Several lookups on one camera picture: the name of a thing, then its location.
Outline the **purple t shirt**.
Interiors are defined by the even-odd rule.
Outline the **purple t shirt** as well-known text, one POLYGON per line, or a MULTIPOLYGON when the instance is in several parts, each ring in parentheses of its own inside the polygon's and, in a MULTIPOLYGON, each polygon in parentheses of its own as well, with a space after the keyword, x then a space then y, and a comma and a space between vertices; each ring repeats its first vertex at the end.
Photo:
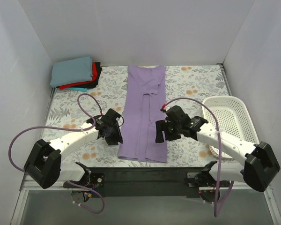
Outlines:
POLYGON ((123 143, 118 158, 146 162, 167 162, 167 144, 156 143, 156 121, 165 115, 161 107, 166 101, 166 67, 129 66, 123 143))

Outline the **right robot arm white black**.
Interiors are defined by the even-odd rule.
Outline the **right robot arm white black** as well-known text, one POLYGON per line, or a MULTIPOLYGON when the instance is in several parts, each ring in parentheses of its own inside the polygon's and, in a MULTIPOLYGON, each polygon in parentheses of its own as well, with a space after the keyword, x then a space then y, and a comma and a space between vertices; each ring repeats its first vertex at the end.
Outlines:
POLYGON ((241 140, 226 132, 219 133, 206 119, 195 116, 190 118, 180 106, 165 111, 166 118, 156 121, 156 143, 174 141, 182 136, 206 143, 233 157, 236 166, 222 165, 211 161, 202 171, 187 182, 197 187, 214 187, 220 180, 246 183, 252 189, 264 192, 281 167, 266 142, 259 144, 241 140))

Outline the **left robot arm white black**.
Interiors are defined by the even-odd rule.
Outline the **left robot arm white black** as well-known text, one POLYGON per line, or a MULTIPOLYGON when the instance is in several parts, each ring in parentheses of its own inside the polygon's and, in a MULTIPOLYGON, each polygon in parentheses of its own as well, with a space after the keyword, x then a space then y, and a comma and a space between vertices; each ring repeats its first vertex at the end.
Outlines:
POLYGON ((46 142, 38 140, 24 165, 24 171, 41 188, 47 189, 57 181, 70 181, 79 187, 90 186, 91 170, 82 163, 65 163, 64 159, 87 143, 105 139, 114 146, 123 142, 118 120, 121 115, 113 109, 88 119, 78 131, 46 142))

